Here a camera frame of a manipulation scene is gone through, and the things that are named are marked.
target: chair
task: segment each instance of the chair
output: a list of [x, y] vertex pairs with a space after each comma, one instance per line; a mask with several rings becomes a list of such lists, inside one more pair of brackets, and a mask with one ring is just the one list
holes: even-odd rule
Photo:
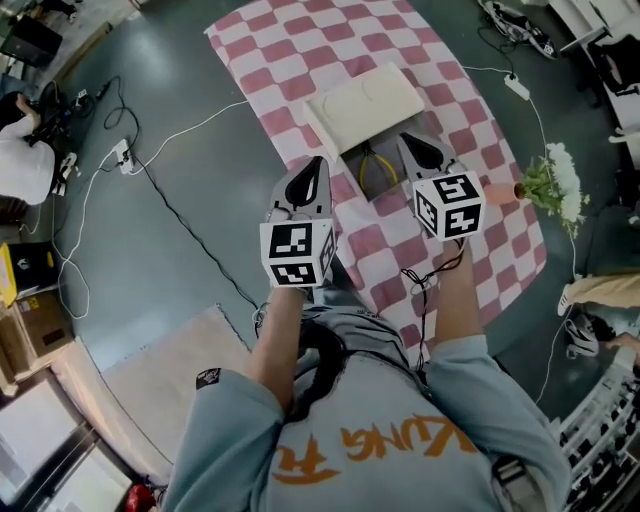
[[617, 43], [598, 44], [611, 33], [605, 30], [587, 45], [587, 51], [598, 75], [616, 96], [640, 94], [640, 41], [627, 35]]

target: gray t-shirt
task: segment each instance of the gray t-shirt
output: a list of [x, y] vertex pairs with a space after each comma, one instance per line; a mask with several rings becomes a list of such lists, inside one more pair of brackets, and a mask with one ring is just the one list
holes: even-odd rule
[[[569, 465], [547, 419], [488, 356], [484, 336], [439, 345], [424, 368], [427, 391], [399, 367], [400, 339], [376, 315], [316, 307], [305, 317], [331, 327], [347, 348], [377, 347], [399, 365], [356, 353], [296, 423], [285, 422], [260, 384], [233, 371], [210, 374], [163, 510], [500, 510], [491, 468], [501, 455], [539, 470], [553, 508], [562, 508]], [[298, 379], [296, 397], [313, 373]]]

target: power strip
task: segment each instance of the power strip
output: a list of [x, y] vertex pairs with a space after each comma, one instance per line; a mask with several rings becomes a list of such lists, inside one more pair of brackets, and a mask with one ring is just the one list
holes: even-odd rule
[[531, 98], [531, 94], [529, 93], [529, 89], [527, 89], [524, 85], [520, 83], [518, 77], [515, 75], [505, 75], [504, 83], [506, 86], [515, 92], [518, 96], [520, 96], [524, 101], [529, 101]]
[[129, 149], [127, 139], [122, 139], [118, 142], [118, 144], [113, 147], [113, 151], [116, 153], [120, 172], [125, 176], [127, 174], [131, 174], [133, 172], [133, 158], [131, 157], [131, 151]]

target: red object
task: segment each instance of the red object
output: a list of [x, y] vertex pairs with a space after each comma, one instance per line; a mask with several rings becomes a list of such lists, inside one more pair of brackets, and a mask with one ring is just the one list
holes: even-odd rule
[[157, 505], [153, 494], [144, 485], [134, 485], [127, 496], [126, 512], [148, 512]]

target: table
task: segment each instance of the table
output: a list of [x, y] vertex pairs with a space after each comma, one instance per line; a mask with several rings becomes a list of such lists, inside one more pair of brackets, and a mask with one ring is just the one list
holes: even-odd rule
[[[394, 62], [423, 98], [424, 121], [481, 181], [514, 182], [520, 171], [472, 81], [428, 23], [404, 0], [257, 0], [205, 34], [227, 66], [280, 157], [291, 169], [324, 149], [302, 101], [385, 62]], [[441, 260], [408, 207], [405, 187], [367, 201], [342, 159], [331, 166], [340, 261], [360, 298], [400, 332], [418, 356], [422, 296], [400, 269], [424, 275]], [[481, 320], [503, 311], [535, 279], [546, 249], [526, 202], [489, 208], [485, 230], [470, 240]], [[427, 306], [433, 337], [437, 288]]]
[[[627, 0], [552, 0], [551, 8], [576, 38], [560, 52], [565, 54], [568, 50], [583, 51], [590, 64], [591, 57], [587, 51], [587, 45], [600, 35], [605, 27], [605, 22], [593, 9], [594, 5], [600, 10], [613, 35], [612, 39], [605, 39], [601, 44], [619, 41], [629, 34], [640, 38], [640, 5], [637, 2]], [[606, 85], [603, 85], [603, 88], [620, 127], [631, 130], [640, 129], [640, 96], [637, 94], [616, 96]], [[640, 139], [631, 139], [625, 145], [629, 150], [634, 167], [640, 169]]]

